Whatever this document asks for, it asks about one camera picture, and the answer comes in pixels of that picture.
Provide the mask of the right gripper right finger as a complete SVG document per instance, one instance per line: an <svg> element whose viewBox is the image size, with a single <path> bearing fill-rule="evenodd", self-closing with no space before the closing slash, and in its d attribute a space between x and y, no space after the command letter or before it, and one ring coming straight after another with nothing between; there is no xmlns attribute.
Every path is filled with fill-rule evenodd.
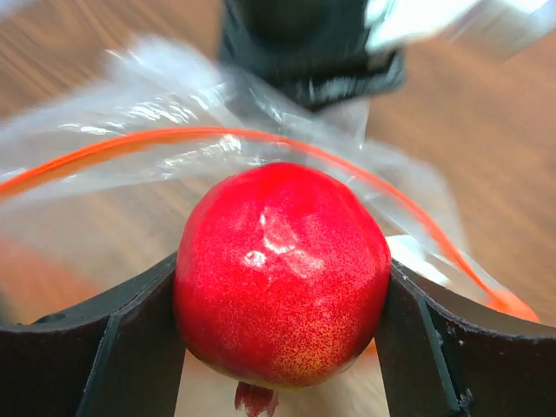
<svg viewBox="0 0 556 417"><path fill-rule="evenodd" d="M392 416L553 416L555 329L497 312L397 261L375 336Z"/></svg>

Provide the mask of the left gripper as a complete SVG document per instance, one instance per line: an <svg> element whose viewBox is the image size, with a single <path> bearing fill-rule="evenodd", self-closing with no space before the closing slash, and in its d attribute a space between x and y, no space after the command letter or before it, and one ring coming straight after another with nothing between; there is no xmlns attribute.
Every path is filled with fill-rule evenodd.
<svg viewBox="0 0 556 417"><path fill-rule="evenodd" d="M340 1L226 1L221 62L257 76L309 110L399 88L400 49L367 52L367 4Z"/></svg>

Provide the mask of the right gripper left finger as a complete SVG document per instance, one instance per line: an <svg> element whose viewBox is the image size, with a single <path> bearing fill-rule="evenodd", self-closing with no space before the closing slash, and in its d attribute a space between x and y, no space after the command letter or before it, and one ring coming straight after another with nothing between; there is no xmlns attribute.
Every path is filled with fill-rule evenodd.
<svg viewBox="0 0 556 417"><path fill-rule="evenodd" d="M30 325L1 327L3 416L172 416L185 346L175 256Z"/></svg>

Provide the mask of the clear zip top bag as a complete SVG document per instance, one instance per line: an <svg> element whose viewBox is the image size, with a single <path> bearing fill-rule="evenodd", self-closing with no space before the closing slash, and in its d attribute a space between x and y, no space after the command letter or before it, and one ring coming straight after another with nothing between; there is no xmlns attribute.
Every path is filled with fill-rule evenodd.
<svg viewBox="0 0 556 417"><path fill-rule="evenodd" d="M452 193L428 164L365 136L368 102L310 114L186 45L109 52L99 83L1 125L1 296L30 323L128 280L175 250L221 179L297 162L346 183L394 259L500 312L532 309L467 252Z"/></svg>

